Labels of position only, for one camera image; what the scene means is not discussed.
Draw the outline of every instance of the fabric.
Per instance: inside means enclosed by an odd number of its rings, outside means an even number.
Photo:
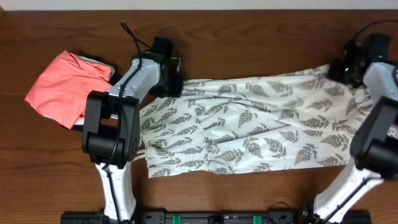
[[[181,98],[156,99],[140,111],[149,177],[345,164],[373,103],[366,88],[327,80],[327,70],[189,80]]]
[[[84,117],[88,94],[112,87],[108,83],[112,73],[109,65],[64,51],[40,75],[25,100],[41,115],[70,129]]]

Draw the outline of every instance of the wooden table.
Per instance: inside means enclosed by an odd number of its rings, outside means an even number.
[[[104,206],[100,177],[81,150],[81,133],[41,117],[24,97],[63,50],[101,55],[131,65],[136,52],[122,30],[138,37],[171,38],[182,56],[185,78],[275,75],[316,67],[343,55],[356,30],[398,11],[75,11],[5,12],[0,17],[0,223],[59,223],[68,211]],[[393,35],[398,26],[372,31]],[[215,175],[191,172],[148,179],[145,161],[132,167],[139,208],[169,211],[267,210],[277,201],[299,208],[327,187],[341,167]],[[372,190],[355,205],[374,223],[398,220],[398,183]]]

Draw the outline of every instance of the red cloth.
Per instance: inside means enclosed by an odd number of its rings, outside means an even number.
[[[88,62],[65,50],[40,75],[25,100],[41,115],[70,129],[84,116],[88,94],[112,87],[108,83],[111,75],[110,66]]]

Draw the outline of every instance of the white fabric with leaf print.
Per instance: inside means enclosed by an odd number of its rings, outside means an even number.
[[[140,111],[149,177],[345,164],[373,103],[365,87],[327,80],[327,70],[189,80],[181,98],[156,99]]]

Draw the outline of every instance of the white wall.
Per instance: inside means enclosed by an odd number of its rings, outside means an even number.
[[[398,9],[398,0],[0,0],[5,10]]]

